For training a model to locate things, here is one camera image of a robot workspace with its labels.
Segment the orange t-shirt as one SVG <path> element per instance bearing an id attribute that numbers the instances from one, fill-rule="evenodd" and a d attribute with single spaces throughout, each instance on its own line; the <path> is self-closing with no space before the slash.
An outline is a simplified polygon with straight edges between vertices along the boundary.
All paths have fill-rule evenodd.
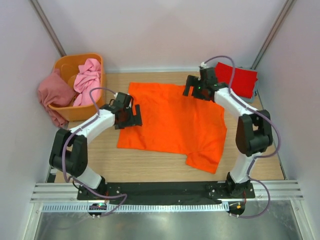
<path id="1" fill-rule="evenodd" d="M 227 127 L 223 107 L 183 96 L 183 85 L 132 82 L 128 92 L 140 106 L 142 126 L 122 129 L 117 147 L 186 155 L 185 163 L 215 174 Z"/>

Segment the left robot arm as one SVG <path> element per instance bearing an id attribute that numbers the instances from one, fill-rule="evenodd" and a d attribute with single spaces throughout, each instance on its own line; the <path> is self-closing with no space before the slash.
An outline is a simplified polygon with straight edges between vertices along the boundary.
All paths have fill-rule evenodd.
<path id="1" fill-rule="evenodd" d="M 117 92 L 114 99 L 98 107 L 96 114 L 82 124 L 56 132 L 49 164 L 63 173 L 66 182 L 79 183 L 93 199 L 101 200 L 107 193 L 107 184 L 89 167 L 88 145 L 109 128 L 122 130 L 142 125 L 140 105 L 134 103 L 131 95 Z"/>

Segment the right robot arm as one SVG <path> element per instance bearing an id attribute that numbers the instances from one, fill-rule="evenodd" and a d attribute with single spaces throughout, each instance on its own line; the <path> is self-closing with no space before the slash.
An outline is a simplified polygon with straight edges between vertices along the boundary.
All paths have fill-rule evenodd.
<path id="1" fill-rule="evenodd" d="M 199 67 L 200 76 L 188 75 L 184 96 L 189 95 L 205 101 L 212 101 L 237 118 L 235 143 L 239 151 L 233 169 L 227 174 L 225 192 L 231 198 L 239 198 L 249 189 L 251 171 L 258 158 L 273 143 L 271 116 L 267 110 L 251 108 L 229 84 L 218 82 L 213 67 Z"/>

